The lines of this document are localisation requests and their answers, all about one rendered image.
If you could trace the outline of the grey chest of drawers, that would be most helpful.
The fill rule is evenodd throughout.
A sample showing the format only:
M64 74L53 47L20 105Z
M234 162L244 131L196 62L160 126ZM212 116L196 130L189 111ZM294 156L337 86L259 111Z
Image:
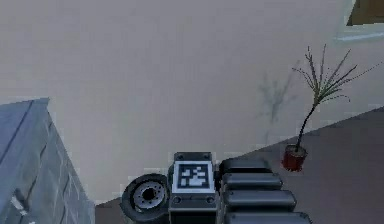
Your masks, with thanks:
M0 224L96 224L48 104L0 105Z

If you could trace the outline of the house plant in red pot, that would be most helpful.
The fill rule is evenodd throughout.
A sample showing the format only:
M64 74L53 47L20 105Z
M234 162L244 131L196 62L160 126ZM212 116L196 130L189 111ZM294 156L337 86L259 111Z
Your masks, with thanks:
M357 70L357 64L352 65L346 71L341 71L351 53L351 50L348 49L342 59L337 63L336 67L331 68L326 65L326 49L327 45L324 45L322 48L320 63L316 64L311 48L307 47L307 51L304 56L308 69L304 70L301 67L293 68L295 73L300 74L304 78L306 84L311 89L313 96L310 110L303 120L296 142L294 144L287 144L284 149L281 165L284 169L290 172L300 172L303 168L304 161L308 157L308 151L302 146L302 140L304 130L315 110L322 103L329 102L331 100L338 98L346 98L347 100L350 100L349 96L342 94L343 87L381 65L381 62L379 62L363 72L353 76L352 73Z

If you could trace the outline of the window with white frame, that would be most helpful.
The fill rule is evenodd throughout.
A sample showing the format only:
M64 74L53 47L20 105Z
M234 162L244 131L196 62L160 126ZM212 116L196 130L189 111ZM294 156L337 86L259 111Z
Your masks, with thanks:
M342 42L384 38L384 0L343 0L335 39Z

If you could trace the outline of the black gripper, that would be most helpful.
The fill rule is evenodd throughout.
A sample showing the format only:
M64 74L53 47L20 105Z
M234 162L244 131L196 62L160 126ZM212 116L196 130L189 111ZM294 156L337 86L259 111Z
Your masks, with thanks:
M124 190L120 208L126 224L169 224L169 187L162 174L145 174Z

